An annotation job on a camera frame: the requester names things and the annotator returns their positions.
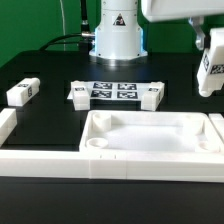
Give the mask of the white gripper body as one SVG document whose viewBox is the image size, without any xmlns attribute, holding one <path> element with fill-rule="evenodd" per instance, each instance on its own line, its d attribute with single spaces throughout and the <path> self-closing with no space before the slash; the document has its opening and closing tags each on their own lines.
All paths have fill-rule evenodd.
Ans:
<svg viewBox="0 0 224 224">
<path fill-rule="evenodd" d="M 150 22 L 224 14 L 224 0 L 141 0 Z"/>
</svg>

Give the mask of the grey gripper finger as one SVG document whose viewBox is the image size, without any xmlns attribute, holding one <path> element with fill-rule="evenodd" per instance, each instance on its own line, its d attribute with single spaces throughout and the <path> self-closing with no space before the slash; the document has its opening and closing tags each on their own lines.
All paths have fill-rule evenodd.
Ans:
<svg viewBox="0 0 224 224">
<path fill-rule="evenodd" d="M 198 50 L 205 50 L 210 47 L 211 37 L 206 34 L 202 25 L 204 24 L 203 17 L 191 17 L 188 19 L 188 23 L 191 25 L 196 34 L 195 45 Z"/>
</svg>

